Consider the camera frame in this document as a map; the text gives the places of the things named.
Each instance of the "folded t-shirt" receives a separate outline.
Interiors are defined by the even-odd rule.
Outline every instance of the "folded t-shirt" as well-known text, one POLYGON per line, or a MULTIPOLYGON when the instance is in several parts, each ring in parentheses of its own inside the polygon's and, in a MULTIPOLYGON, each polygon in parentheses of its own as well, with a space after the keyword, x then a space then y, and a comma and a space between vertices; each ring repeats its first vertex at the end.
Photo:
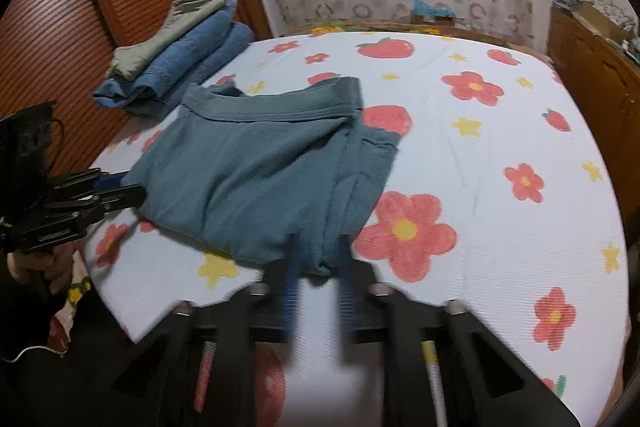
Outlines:
POLYGON ((146 188, 147 219, 236 261, 282 258, 299 233, 303 270, 327 275, 340 234, 355 238, 372 212, 400 137, 362 123, 357 78, 242 94, 232 82, 188 87, 122 184, 146 188))

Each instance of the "bed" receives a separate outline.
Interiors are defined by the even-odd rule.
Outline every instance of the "bed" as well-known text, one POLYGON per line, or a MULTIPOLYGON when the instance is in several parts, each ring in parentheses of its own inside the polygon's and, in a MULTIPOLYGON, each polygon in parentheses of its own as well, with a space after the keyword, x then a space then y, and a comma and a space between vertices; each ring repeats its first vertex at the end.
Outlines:
MULTIPOLYGON (((336 74, 359 77, 366 123, 402 136, 388 204, 361 233, 370 241, 356 240, 357 256, 414 299, 466 301, 583 427, 595 425, 625 342, 625 242, 604 163, 559 77, 482 42, 331 32, 255 42, 206 84, 231 78, 260 96, 336 74), (412 205, 416 194, 429 212, 412 205), (392 235, 401 248, 381 253, 392 235), (443 251, 416 255, 418 237, 443 251)), ((94 166, 129 169, 176 117, 130 121, 94 166)), ((219 302, 260 277, 131 210, 90 231, 85 261, 134 341, 175 301, 219 302)), ((303 279, 300 291, 292 342, 257 349, 258 425, 379 425, 379 347, 335 341, 335 280, 303 279)))

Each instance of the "box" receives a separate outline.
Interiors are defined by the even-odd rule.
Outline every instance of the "box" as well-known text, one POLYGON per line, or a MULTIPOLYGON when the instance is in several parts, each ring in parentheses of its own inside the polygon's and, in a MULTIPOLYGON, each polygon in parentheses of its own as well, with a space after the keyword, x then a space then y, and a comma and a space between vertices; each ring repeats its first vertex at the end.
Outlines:
POLYGON ((631 32, 617 27, 606 15, 596 10, 590 3, 581 2, 574 12, 585 19, 591 26, 599 31, 603 36, 622 44, 622 41, 629 41, 632 38, 631 32))

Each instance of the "stack of folded clothes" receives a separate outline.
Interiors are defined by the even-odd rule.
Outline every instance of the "stack of folded clothes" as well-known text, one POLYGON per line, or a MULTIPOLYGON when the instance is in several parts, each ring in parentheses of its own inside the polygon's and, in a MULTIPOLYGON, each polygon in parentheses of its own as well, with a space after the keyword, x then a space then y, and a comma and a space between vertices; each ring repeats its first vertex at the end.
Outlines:
POLYGON ((363 124, 357 78, 258 96, 231 81, 189 86, 122 185, 146 188, 144 217, 236 261, 282 258, 299 233, 303 270, 327 275, 339 236, 354 239, 380 197, 399 139, 363 124))
POLYGON ((148 41, 117 48, 106 80, 94 92, 103 107, 160 120, 191 84, 201 84, 233 60, 254 38, 233 22, 236 0, 177 0, 148 41))

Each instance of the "cable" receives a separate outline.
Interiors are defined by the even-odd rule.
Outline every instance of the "cable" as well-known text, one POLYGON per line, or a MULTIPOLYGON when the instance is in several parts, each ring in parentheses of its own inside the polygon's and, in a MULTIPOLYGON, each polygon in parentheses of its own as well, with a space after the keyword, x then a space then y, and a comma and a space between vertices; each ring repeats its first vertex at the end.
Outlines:
POLYGON ((29 346, 29 347, 25 347, 20 353, 18 353, 18 356, 15 357, 13 360, 7 360, 7 359, 2 359, 2 358, 0 358, 0 360, 2 360, 3 362, 7 362, 7 363, 17 362, 18 359, 21 356, 23 356, 27 351, 29 351, 31 349, 46 349, 47 351, 51 351, 52 353, 55 353, 56 355, 59 355, 60 357, 66 353, 66 349, 64 351, 56 351, 55 349, 51 349, 50 347, 47 347, 47 346, 29 346))

